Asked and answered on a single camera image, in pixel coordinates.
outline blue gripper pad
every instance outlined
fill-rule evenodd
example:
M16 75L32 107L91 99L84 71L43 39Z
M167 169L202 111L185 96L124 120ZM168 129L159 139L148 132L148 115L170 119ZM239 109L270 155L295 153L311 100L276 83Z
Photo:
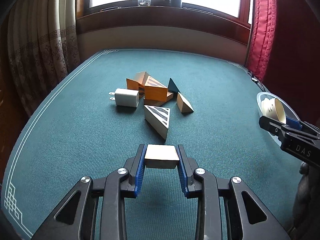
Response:
M286 116L286 124L290 126L292 129L296 129L301 131L302 130L302 125L299 123L299 121L291 119Z
M186 170L185 170L184 165L182 163L182 157L181 157L179 147L176 147L176 150L177 150L177 154L179 156L178 174L179 174L179 179L180 179L181 190L184 193L184 196L187 197L187 195L189 194L188 178L187 178Z
M145 170L145 167L146 167L146 165L144 163L144 157L146 155L146 151L147 151L147 147L144 146L143 150L142 150L141 158L140 158L140 161L139 161L139 165L138 165L136 179L135 179L134 195L136 197L140 193L141 187L142 187L143 175L144 175L144 170Z

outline table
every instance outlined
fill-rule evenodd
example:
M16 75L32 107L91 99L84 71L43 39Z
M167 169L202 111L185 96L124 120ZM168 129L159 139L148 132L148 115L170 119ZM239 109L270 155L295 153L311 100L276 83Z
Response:
M171 109L166 141L144 120L142 100L136 110L109 100L109 92L126 88L126 78L144 70L163 84L171 77L195 110L182 115L174 100L164 105ZM260 129L259 92L232 62L164 50L100 51L69 74L28 121L7 164L1 208L29 239L82 176L108 175L140 143L183 144L200 167L221 178L241 177L288 227L301 161ZM176 169L146 169L140 195L126 200L128 239L194 239L196 207L196 199L184 198Z

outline white cup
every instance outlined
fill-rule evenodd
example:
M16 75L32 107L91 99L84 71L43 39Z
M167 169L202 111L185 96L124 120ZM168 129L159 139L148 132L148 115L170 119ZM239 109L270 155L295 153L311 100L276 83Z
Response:
M272 119L276 119L284 124L286 123L284 108L278 98L265 98L261 102L261 109L263 115Z

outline screw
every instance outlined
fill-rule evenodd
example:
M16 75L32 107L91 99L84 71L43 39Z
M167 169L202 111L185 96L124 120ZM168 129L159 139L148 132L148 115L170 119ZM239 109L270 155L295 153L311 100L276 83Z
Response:
M199 175L202 175L205 173L205 170L203 168L198 168L198 169L196 169L196 173Z
M81 182L82 183L87 183L89 181L90 181L90 177L88 177L88 176L84 176L84 177L81 178Z
M240 183L240 182L241 182L241 179L236 176L236 177L233 177L233 178L232 178L232 181L233 181L234 183Z
M118 169L118 173L119 174L125 174L125 173L127 173L127 169L126 168L120 168L120 169Z

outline patterned curtain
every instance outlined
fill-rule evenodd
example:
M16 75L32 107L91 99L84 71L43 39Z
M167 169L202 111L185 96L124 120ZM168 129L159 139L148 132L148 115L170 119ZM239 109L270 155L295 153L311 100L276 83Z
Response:
M75 1L17 0L10 11L10 69L29 117L80 64Z

